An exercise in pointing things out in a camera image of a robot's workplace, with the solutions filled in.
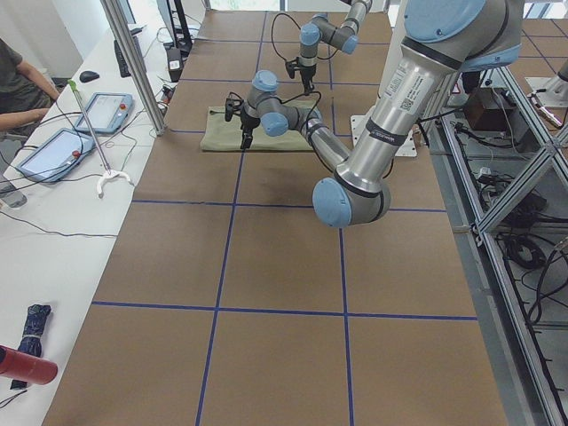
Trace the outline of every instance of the green cloth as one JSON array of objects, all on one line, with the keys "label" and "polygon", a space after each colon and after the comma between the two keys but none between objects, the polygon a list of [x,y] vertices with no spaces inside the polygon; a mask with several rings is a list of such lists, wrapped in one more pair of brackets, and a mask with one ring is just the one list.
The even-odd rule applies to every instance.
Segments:
[{"label": "green cloth", "polygon": [[[291,101],[291,107],[311,108],[313,102],[305,100]],[[225,121],[225,108],[212,106],[209,108],[205,136],[201,140],[203,151],[240,151],[241,119],[234,116],[230,122]],[[277,138],[267,136],[262,127],[255,129],[254,140],[250,147],[253,151],[312,151],[304,137],[297,131],[289,130]]]}]

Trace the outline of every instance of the red cylinder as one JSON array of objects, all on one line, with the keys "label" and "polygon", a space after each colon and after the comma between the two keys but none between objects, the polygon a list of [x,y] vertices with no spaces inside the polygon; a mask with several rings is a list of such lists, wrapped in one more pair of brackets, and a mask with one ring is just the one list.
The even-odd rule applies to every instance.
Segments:
[{"label": "red cylinder", "polygon": [[0,346],[0,375],[22,382],[46,384],[57,375],[57,364]]}]

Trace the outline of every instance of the umbrella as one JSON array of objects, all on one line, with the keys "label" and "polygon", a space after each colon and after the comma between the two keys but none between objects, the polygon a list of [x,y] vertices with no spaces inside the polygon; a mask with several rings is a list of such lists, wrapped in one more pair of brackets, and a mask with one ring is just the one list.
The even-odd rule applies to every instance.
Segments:
[{"label": "umbrella", "polygon": [[[28,317],[24,325],[24,333],[21,337],[18,351],[33,355],[35,357],[42,356],[42,343],[40,337],[45,329],[45,322],[51,313],[51,307],[48,304],[33,304],[28,307]],[[20,380],[12,380],[10,389],[26,389],[28,383]]]}]

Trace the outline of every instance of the label sticker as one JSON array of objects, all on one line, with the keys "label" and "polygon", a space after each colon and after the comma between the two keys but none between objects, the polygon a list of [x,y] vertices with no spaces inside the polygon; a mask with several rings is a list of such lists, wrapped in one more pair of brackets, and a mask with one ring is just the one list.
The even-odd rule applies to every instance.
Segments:
[{"label": "label sticker", "polygon": [[391,99],[396,108],[414,115],[433,84],[433,78],[418,73],[408,75],[403,67],[398,67],[384,95]]},{"label": "label sticker", "polygon": [[398,67],[394,76],[390,79],[389,87],[384,91],[387,98],[392,98],[397,92],[400,84],[405,80],[406,70],[403,67]]}]

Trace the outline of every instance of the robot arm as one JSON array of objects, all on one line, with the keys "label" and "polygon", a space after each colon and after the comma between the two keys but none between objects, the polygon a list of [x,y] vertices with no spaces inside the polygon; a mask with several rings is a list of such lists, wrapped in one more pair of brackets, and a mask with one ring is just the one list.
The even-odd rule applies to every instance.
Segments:
[{"label": "robot arm", "polygon": [[316,75],[318,45],[326,43],[337,50],[352,54],[359,43],[357,34],[367,14],[373,6],[372,0],[342,0],[351,6],[343,24],[338,28],[327,20],[325,13],[315,15],[312,20],[300,28],[300,56],[286,62],[290,78],[300,72],[304,93],[313,91],[312,79]]},{"label": "robot arm", "polygon": [[[246,113],[270,136],[288,128],[300,131],[334,174],[314,188],[319,219],[334,227],[372,222],[390,207],[382,176],[441,80],[518,57],[523,6],[524,0],[409,0],[402,60],[352,152],[319,117],[282,105],[270,72],[256,76],[243,103],[243,126]],[[266,78],[272,85],[259,84]]]}]

